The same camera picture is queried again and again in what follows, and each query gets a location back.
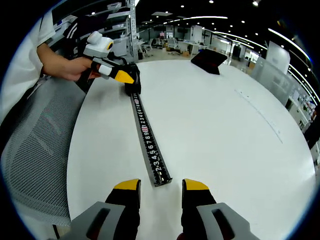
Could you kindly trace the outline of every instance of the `person's arm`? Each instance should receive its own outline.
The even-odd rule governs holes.
[[[92,60],[85,57],[68,60],[52,51],[46,43],[38,46],[36,52],[43,63],[44,74],[69,81],[79,80],[81,73],[90,68],[92,63]]]

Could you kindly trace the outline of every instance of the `round table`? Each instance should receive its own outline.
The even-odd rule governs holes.
[[[222,64],[209,74],[189,60],[139,63],[141,99],[170,184],[153,187],[124,85],[97,78],[70,144],[71,220],[113,187],[141,179],[137,240],[174,240],[182,232],[182,179],[206,184],[249,221],[261,240],[283,240],[315,189],[308,145],[285,107],[250,76]]]

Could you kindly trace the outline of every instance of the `office chair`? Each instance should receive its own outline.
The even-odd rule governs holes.
[[[174,52],[171,52],[169,54],[178,54],[180,55],[180,47],[175,38],[169,38],[168,39],[168,48],[173,49]]]
[[[154,41],[154,39],[151,38],[151,39],[149,40],[149,43],[148,43],[148,44],[142,44],[142,45],[141,45],[142,48],[145,49],[146,51],[152,50],[152,43],[153,43],[153,41]]]
[[[71,224],[68,154],[85,93],[49,78],[26,101],[1,156],[4,181],[19,213],[58,226]]]
[[[156,39],[155,39],[154,45],[155,45],[157,48],[162,48],[162,47],[163,47],[163,45],[161,45],[161,40],[160,40],[160,38],[156,38]]]

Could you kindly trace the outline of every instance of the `black laptop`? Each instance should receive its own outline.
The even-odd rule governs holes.
[[[192,58],[191,62],[210,74],[220,75],[218,66],[227,60],[227,58],[226,55],[216,51],[204,49]]]

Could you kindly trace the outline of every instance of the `measuring tape blade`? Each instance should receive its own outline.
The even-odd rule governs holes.
[[[143,158],[150,180],[155,187],[168,184],[171,182],[172,178],[170,177],[165,161],[161,155],[139,94],[132,93],[131,103]]]

